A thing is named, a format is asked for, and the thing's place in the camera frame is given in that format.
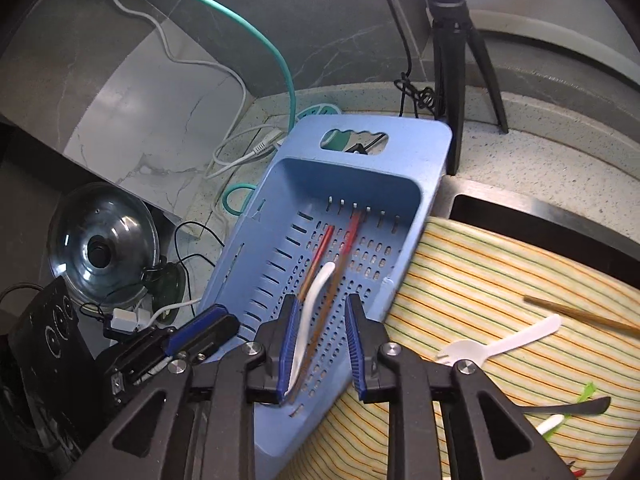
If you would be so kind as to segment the white plastic spork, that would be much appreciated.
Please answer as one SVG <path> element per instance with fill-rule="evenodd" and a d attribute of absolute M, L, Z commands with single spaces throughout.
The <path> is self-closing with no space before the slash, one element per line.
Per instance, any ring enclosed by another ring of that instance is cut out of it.
<path fill-rule="evenodd" d="M 471 339 L 461 339 L 447 344 L 437 353 L 435 362 L 453 366 L 460 360 L 470 360 L 479 367 L 494 356 L 522 348 L 537 340 L 546 338 L 556 333 L 562 326 L 562 318 L 558 314 L 552 314 L 548 318 L 519 330 L 518 332 L 495 340 L 491 344 L 481 344 Z"/>

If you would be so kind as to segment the steel fork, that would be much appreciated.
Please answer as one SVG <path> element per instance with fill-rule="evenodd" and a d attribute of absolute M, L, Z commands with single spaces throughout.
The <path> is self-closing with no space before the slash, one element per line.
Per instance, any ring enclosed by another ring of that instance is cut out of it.
<path fill-rule="evenodd" d="M 524 414 L 559 414 L 576 416 L 598 416 L 604 414 L 611 405 L 610 396 L 590 399 L 575 403 L 564 403 L 555 405 L 518 405 L 518 409 Z"/>

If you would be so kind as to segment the white ceramic spoon with logo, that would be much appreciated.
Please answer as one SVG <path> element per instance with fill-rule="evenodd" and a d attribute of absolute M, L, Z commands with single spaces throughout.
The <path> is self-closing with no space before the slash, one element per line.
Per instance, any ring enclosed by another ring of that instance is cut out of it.
<path fill-rule="evenodd" d="M 288 390 L 286 390 L 285 393 L 287 396 L 294 389 L 294 385 L 297 382 L 300 369 L 303 365 L 303 359 L 311 337 L 310 328 L 312 314 L 314 313 L 314 307 L 316 306 L 316 302 L 318 300 L 320 292 L 322 292 L 323 287 L 326 286 L 326 282 L 329 281 L 329 278 L 334 273 L 335 268 L 336 265 L 334 262 L 329 261 L 325 263 L 317 273 L 307 292 L 305 301 L 303 303 L 302 314 L 300 315 L 296 345 L 293 354 L 292 370 L 290 380 L 288 381 Z"/>

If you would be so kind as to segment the lone red-tipped wooden chopstick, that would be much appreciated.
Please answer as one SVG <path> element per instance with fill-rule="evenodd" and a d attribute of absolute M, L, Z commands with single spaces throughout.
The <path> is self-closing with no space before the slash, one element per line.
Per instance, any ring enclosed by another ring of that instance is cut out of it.
<path fill-rule="evenodd" d="M 524 296 L 523 301 L 526 304 L 532 306 L 544 308 L 548 311 L 574 318 L 574 320 L 591 325 L 607 328 L 613 332 L 620 333 L 632 338 L 638 339 L 640 336 L 640 330 L 637 326 L 632 326 L 622 322 L 605 318 L 604 316 L 596 315 L 591 312 L 579 310 L 574 307 L 566 306 L 565 304 L 558 304 L 554 301 L 544 300 L 532 296 Z"/>

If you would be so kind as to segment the green plastic spoon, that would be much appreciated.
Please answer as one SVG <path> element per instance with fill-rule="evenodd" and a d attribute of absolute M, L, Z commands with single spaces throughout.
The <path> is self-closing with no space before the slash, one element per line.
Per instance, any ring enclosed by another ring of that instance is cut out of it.
<path fill-rule="evenodd" d="M 582 393 L 578 396 L 577 402 L 582 403 L 590 400 L 596 392 L 596 385 L 593 382 L 587 382 L 582 388 Z"/>

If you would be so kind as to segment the white power adapter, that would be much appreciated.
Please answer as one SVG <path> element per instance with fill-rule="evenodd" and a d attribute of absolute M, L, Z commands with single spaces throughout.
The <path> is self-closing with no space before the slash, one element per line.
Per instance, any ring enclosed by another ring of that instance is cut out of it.
<path fill-rule="evenodd" d="M 110 326 L 118 332 L 133 333 L 144 330 L 148 326 L 151 313 L 148 310 L 137 308 L 134 310 L 114 309 Z"/>

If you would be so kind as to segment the striped yellow cloth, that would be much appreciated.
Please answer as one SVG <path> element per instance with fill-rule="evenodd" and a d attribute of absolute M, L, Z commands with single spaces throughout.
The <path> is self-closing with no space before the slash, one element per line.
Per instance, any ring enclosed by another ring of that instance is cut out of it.
<path fill-rule="evenodd" d="M 547 249 L 427 222 L 385 317 L 390 340 L 480 368 L 581 479 L 608 478 L 639 431 L 639 291 Z"/>

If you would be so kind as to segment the glass pot lid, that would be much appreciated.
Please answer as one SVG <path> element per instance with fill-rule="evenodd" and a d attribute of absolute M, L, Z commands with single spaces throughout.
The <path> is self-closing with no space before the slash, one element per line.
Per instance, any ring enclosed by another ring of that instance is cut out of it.
<path fill-rule="evenodd" d="M 160 240 L 145 203 L 106 183 L 89 183 L 62 199 L 51 219 L 52 274 L 78 304 L 124 308 L 144 294 L 146 272 L 160 262 Z"/>

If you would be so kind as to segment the blue plastic drainer basket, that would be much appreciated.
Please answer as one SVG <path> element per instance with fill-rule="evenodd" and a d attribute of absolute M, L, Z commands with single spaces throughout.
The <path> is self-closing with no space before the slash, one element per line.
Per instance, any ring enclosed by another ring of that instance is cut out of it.
<path fill-rule="evenodd" d="M 276 318 L 302 286 L 329 224 L 329 251 L 355 210 L 358 234 L 309 370 L 292 404 L 254 411 L 256 474 L 277 477 L 350 379 L 344 302 L 359 296 L 386 317 L 421 238 L 444 173 L 452 134 L 442 122 L 383 115 L 319 115 L 286 137 L 235 223 L 205 289 L 240 321 L 235 344 Z"/>

